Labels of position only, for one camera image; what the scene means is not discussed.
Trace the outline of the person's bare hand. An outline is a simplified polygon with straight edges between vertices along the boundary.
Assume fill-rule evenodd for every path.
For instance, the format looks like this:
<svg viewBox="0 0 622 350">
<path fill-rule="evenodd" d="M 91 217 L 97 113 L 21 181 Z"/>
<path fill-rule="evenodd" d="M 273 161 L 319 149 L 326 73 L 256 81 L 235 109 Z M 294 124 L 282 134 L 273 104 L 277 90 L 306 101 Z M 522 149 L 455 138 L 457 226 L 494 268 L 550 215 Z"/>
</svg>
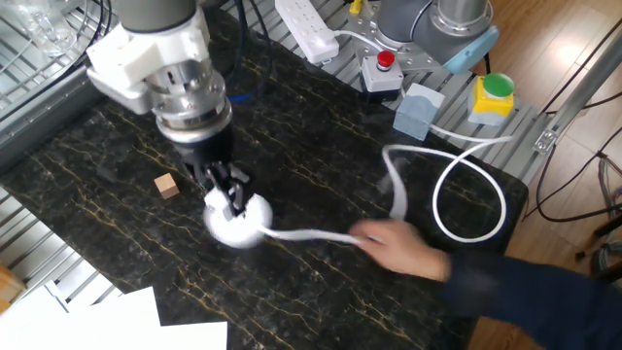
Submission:
<svg viewBox="0 0 622 350">
<path fill-rule="evenodd" d="M 392 272 L 446 282 L 449 256 L 429 246 L 409 223 L 396 220 L 362 220 L 349 233 L 358 246 L 378 264 Z"/>
</svg>

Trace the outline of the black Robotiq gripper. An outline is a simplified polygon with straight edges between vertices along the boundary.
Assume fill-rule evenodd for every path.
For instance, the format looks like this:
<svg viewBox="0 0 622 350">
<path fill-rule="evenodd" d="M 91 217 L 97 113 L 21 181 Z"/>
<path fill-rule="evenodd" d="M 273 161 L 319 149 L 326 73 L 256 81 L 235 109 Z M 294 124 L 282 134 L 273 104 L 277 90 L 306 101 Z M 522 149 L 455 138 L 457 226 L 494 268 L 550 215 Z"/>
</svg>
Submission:
<svg viewBox="0 0 622 350">
<path fill-rule="evenodd" d="M 233 146 L 234 135 L 231 125 L 202 141 L 174 143 L 174 149 L 182 163 L 193 166 L 194 178 L 206 193 L 217 186 L 209 164 L 232 162 Z M 250 171 L 233 164 L 226 165 L 224 172 L 221 189 L 225 193 L 232 215 L 237 217 L 246 209 L 251 197 L 249 187 L 254 177 Z"/>
</svg>

